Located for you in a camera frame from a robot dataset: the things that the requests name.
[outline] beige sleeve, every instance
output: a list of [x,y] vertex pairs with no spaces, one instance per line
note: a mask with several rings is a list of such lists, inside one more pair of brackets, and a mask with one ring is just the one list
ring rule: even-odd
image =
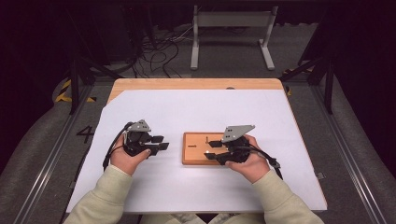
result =
[[253,184],[260,194],[267,224],[323,223],[274,171]]
[[96,187],[80,199],[64,223],[117,223],[131,184],[131,176],[109,165]]

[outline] metal frame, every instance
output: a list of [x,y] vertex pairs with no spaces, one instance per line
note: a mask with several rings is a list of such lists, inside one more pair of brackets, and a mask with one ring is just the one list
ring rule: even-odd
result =
[[346,168],[349,172],[349,175],[352,179],[353,184],[359,195],[361,196],[361,201],[363,202],[364,207],[367,210],[367,214],[373,223],[387,223],[384,216],[382,215],[381,209],[379,208],[376,200],[374,198],[373,193],[370,191],[370,188],[367,184],[367,181],[364,175],[361,172],[358,164],[356,163],[353,155],[347,145],[347,141],[342,135],[340,128],[337,125],[336,120],[332,115],[330,115],[327,111],[327,106],[323,104],[323,94],[321,93],[318,86],[311,86],[311,91],[317,100],[317,103],[320,107],[322,114],[324,115],[327,124],[332,130],[332,135],[334,136],[340,156],[346,165]]
[[271,11],[253,11],[253,12],[207,12],[198,11],[198,6],[194,6],[193,16],[193,43],[191,54],[191,70],[198,69],[199,55],[199,38],[198,27],[214,27],[214,26],[253,26],[265,27],[264,39],[259,39],[262,56],[268,70],[274,70],[275,66],[268,50],[268,41],[276,18],[277,7],[273,7]]
[[61,134],[59,135],[58,139],[56,140],[55,146],[52,148],[46,163],[44,164],[43,168],[41,169],[40,173],[38,174],[37,178],[35,179],[35,183],[33,184],[29,195],[26,197],[23,206],[21,207],[20,212],[16,216],[14,223],[28,223],[30,215],[32,215],[33,210],[35,209],[38,200],[41,197],[45,187],[47,186],[50,176],[52,175],[53,170],[55,169],[56,163],[58,162],[59,158],[62,155],[64,141],[66,137],[69,135],[73,124],[76,122],[78,118],[78,114],[81,111],[82,107],[84,106],[86,99],[89,97],[89,94],[92,90],[93,86],[85,86],[82,90],[82,94],[80,97],[81,104],[78,105],[76,108],[76,113],[71,114],[64,125]]

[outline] orange wooden board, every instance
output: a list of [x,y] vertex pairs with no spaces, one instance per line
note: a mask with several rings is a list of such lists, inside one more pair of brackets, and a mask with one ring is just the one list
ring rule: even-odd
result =
[[225,147],[211,147],[208,142],[219,141],[223,133],[184,133],[183,134],[183,155],[184,165],[219,165],[217,161],[210,161],[206,158],[207,151],[220,154],[227,152]]

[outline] white paper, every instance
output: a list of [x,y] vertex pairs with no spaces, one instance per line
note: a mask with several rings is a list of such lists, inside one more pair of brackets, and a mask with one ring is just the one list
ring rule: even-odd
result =
[[224,132],[226,126],[256,126],[248,134],[281,164],[291,190],[311,210],[327,210],[304,141],[282,90],[124,91],[102,112],[92,147],[67,207],[95,187],[117,133],[144,119],[151,135],[169,148],[142,162],[134,173],[124,211],[131,213],[261,212],[258,195],[240,174],[224,166],[181,163],[185,132]]

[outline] number 4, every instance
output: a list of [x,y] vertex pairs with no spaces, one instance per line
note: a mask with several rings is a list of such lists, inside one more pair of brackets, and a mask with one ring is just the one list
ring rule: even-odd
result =
[[85,136],[84,144],[86,144],[88,142],[88,139],[90,138],[90,136],[95,134],[95,133],[92,133],[91,130],[92,130],[92,127],[90,125],[88,125],[87,127],[85,127],[85,129],[79,131],[76,135]]

